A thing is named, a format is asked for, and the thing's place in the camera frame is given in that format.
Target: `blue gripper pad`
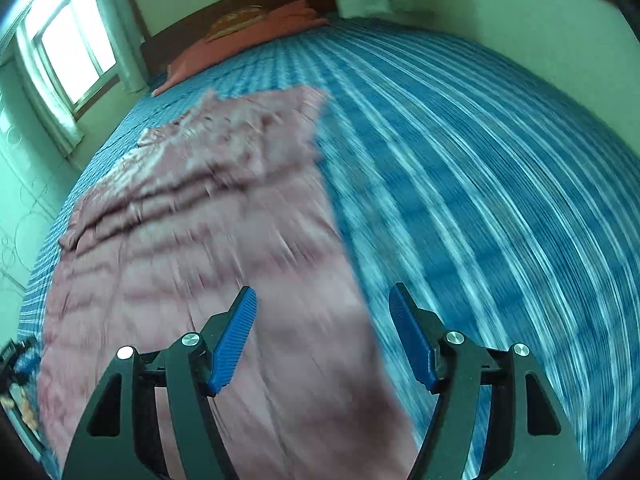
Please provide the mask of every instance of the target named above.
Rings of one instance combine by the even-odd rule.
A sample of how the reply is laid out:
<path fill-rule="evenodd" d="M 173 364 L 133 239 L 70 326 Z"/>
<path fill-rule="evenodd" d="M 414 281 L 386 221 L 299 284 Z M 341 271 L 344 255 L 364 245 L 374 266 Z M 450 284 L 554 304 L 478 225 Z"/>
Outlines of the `blue gripper pad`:
<path fill-rule="evenodd" d="M 411 370 L 416 380 L 424 384 L 428 390 L 433 389 L 438 381 L 435 366 L 435 354 L 422 328 L 415 319 L 414 309 L 418 310 L 409 296 L 405 298 L 399 285 L 389 292 L 389 312 L 394 321 L 404 353 L 409 359 Z"/>
<path fill-rule="evenodd" d="M 247 287 L 241 298 L 229 309 L 231 319 L 212 353 L 209 389 L 213 394 L 227 386 L 234 376 L 242 348 L 254 324 L 258 308 L 255 291 Z"/>

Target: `silver bolt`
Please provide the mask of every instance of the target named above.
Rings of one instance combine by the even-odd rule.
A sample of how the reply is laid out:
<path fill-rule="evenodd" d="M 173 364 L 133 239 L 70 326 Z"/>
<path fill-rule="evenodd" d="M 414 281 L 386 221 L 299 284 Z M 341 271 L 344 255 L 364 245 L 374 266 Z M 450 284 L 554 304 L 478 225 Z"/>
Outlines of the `silver bolt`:
<path fill-rule="evenodd" d="M 447 341 L 454 345 L 462 345 L 465 337 L 460 332 L 447 332 Z"/>
<path fill-rule="evenodd" d="M 133 348 L 130 346 L 123 346 L 118 350 L 116 355 L 118 356 L 118 359 L 129 359 L 133 355 Z"/>
<path fill-rule="evenodd" d="M 200 336 L 193 332 L 182 336 L 182 344 L 185 346 L 195 346 L 198 344 L 198 341 L 200 341 Z"/>
<path fill-rule="evenodd" d="M 516 343 L 513 345 L 513 351 L 522 357 L 529 355 L 529 347 L 523 343 Z"/>

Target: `blue striped bedsheet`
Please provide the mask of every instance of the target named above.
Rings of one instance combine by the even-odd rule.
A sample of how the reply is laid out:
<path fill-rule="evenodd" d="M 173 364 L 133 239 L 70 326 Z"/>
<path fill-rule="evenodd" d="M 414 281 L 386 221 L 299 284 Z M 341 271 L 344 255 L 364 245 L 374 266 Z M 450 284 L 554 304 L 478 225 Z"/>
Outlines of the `blue striped bedsheet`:
<path fill-rule="evenodd" d="M 56 218 L 20 336 L 42 333 L 56 241 L 74 203 L 144 128 L 179 116 L 205 88 L 235 97 L 299 83 L 331 95 L 318 127 L 320 167 L 416 443 L 435 399 L 415 381 L 388 314 L 398 281 L 477 343 L 525 342 L 596 478 L 640 418 L 638 158 L 557 89 L 444 34 L 338 20 L 143 98 Z M 467 478 L 481 461 L 487 392 L 482 400 Z"/>

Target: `pink cloth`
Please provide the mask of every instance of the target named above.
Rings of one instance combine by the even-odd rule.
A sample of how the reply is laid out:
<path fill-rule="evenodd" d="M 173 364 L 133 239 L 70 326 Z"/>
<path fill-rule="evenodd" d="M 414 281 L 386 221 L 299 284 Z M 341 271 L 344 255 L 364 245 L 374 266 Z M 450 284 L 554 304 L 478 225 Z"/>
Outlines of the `pink cloth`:
<path fill-rule="evenodd" d="M 169 65 L 166 83 L 155 89 L 153 96 L 160 95 L 192 75 L 236 56 L 252 46 L 299 34 L 328 23 L 329 20 L 318 18 L 315 10 L 309 7 L 305 0 L 298 0 L 272 10 L 266 20 L 261 20 L 233 34 L 209 42 L 204 41 L 204 38 L 198 40 Z"/>
<path fill-rule="evenodd" d="M 308 87 L 218 101 L 147 130 L 76 205 L 47 297 L 40 415 L 61 465 L 116 350 L 166 348 L 226 311 L 258 316 L 212 408 L 238 475 L 404 480 L 410 423 L 335 229 L 314 159 L 323 95 Z M 158 397 L 172 478 L 182 475 Z"/>

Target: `bed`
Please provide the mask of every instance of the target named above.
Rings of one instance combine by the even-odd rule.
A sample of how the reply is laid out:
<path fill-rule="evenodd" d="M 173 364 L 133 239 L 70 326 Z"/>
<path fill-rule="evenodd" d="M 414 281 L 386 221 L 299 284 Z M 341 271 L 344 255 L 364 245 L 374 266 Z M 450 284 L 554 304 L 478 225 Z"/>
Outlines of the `bed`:
<path fill-rule="evenodd" d="M 144 128 L 180 116 L 207 88 L 233 97 L 298 83 L 331 95 L 318 126 L 318 164 L 415 441 L 434 397 L 414 380 L 388 314 L 389 287 L 400 281 L 421 307 L 476 342 L 532 349 L 596 478 L 640 417 L 638 158 L 557 89 L 443 34 L 334 20 L 143 98 L 56 218 L 19 335 L 42 334 L 57 240 L 76 200 Z M 481 459 L 486 407 L 470 474 Z M 57 474 L 53 463 L 49 472 Z"/>

